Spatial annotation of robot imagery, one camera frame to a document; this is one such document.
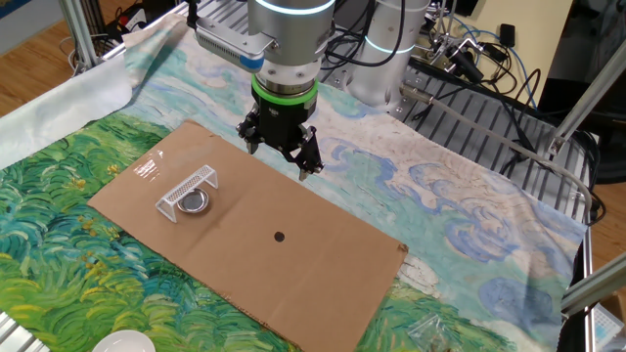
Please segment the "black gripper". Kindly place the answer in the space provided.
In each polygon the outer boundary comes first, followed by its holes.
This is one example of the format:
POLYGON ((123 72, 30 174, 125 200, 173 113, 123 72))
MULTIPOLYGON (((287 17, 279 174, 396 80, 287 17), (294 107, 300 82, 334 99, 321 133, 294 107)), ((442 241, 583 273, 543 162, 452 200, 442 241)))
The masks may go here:
POLYGON ((303 124, 317 106, 317 94, 296 98, 278 98, 267 94, 253 94, 257 107, 237 125, 239 136, 246 141, 249 154, 254 154, 264 142, 282 154, 288 162, 299 168, 298 180, 320 173, 321 159, 314 126, 303 124))

